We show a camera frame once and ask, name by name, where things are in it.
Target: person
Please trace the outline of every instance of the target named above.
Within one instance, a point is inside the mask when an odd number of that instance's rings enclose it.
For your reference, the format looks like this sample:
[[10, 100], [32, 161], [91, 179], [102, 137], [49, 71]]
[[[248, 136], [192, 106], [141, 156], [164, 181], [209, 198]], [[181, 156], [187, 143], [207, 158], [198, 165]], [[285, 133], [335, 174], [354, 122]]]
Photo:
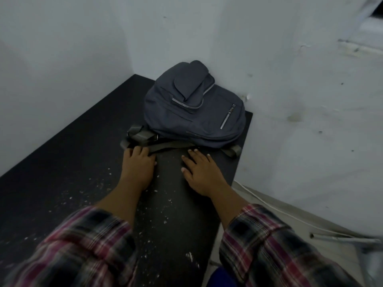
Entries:
[[[225, 229], [220, 259], [238, 286], [359, 286], [273, 213], [249, 204], [225, 181], [208, 154], [182, 156], [190, 187], [211, 199]], [[6, 286], [132, 286], [137, 249], [132, 238], [141, 192], [155, 155], [139, 146], [124, 152], [117, 187], [95, 206], [64, 220], [6, 279]]]

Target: wall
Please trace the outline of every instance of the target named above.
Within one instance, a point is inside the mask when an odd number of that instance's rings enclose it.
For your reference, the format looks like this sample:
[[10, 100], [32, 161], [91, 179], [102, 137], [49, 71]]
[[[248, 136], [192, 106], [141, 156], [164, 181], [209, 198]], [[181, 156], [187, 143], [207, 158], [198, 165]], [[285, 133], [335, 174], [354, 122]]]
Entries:
[[129, 78], [118, 0], [0, 0], [0, 175]]
[[383, 57], [339, 46], [366, 0], [128, 0], [134, 72], [199, 59], [251, 94], [236, 179], [382, 235]]

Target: electrical cord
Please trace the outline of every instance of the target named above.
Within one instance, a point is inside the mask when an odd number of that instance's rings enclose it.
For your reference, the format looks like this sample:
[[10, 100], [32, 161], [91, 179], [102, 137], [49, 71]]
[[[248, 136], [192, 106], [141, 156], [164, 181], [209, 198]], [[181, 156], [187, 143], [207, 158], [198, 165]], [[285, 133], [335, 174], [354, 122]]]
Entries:
[[312, 225], [312, 224], [310, 224], [310, 223], [308, 223], [308, 222], [305, 222], [305, 221], [303, 221], [303, 220], [301, 220], [301, 219], [299, 219], [299, 218], [297, 218], [297, 217], [294, 217], [293, 215], [291, 215], [291, 214], [289, 214], [289, 213], [286, 213], [286, 212], [284, 212], [284, 211], [281, 211], [281, 210], [279, 210], [279, 209], [277, 209], [277, 208], [271, 206], [271, 205], [268, 204], [267, 202], [265, 202], [265, 201], [264, 201], [262, 198], [260, 198], [258, 195], [252, 193], [250, 190], [248, 190], [245, 186], [243, 186], [243, 185], [242, 185], [241, 183], [239, 183], [238, 181], [236, 181], [236, 180], [234, 180], [234, 181], [237, 182], [237, 183], [238, 183], [244, 190], [246, 190], [248, 193], [250, 193], [253, 197], [255, 197], [256, 199], [258, 199], [260, 202], [264, 203], [264, 204], [267, 205], [268, 207], [270, 207], [270, 208], [276, 210], [277, 212], [283, 213], [284, 215], [287, 215], [288, 217], [291, 217], [291, 218], [293, 218], [293, 219], [295, 219], [295, 220], [297, 220], [297, 221], [299, 221], [299, 222], [301, 222], [301, 223], [304, 223], [305, 225], [308, 225], [308, 226], [310, 226], [310, 227], [316, 228], [316, 229], [321, 230], [321, 231], [327, 231], [327, 232], [329, 232], [329, 233], [333, 233], [333, 234], [337, 234], [337, 235], [341, 235], [341, 236], [346, 236], [346, 237], [348, 237], [348, 238], [356, 238], [356, 236], [351, 236], [351, 235], [347, 235], [347, 234], [344, 234], [344, 233], [338, 233], [337, 231], [330, 231], [330, 230], [326, 230], [326, 229], [324, 229], [324, 228], [316, 227], [316, 226], [314, 226], [314, 225]]

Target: table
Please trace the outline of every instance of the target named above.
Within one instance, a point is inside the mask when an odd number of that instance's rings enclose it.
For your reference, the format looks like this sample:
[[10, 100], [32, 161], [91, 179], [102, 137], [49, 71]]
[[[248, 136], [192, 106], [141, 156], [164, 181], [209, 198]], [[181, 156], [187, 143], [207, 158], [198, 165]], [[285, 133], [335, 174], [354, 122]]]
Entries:
[[[154, 81], [134, 75], [0, 178], [0, 278], [28, 258], [65, 217], [102, 199], [117, 184], [121, 139], [143, 124], [143, 99]], [[236, 142], [243, 146], [252, 114]], [[232, 183], [239, 159], [204, 149]], [[211, 201], [182, 177], [186, 149], [157, 154], [142, 194], [134, 236], [137, 286], [200, 286], [219, 226]]]

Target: plaid shirt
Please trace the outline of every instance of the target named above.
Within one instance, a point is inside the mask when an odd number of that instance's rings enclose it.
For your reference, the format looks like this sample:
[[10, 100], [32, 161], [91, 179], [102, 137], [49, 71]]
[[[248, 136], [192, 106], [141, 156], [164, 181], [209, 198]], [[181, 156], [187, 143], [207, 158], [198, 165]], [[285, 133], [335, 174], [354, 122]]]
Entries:
[[[243, 286], [359, 286], [260, 205], [231, 222], [223, 266]], [[131, 286], [137, 251], [130, 225], [96, 207], [75, 212], [6, 279], [6, 286]]]

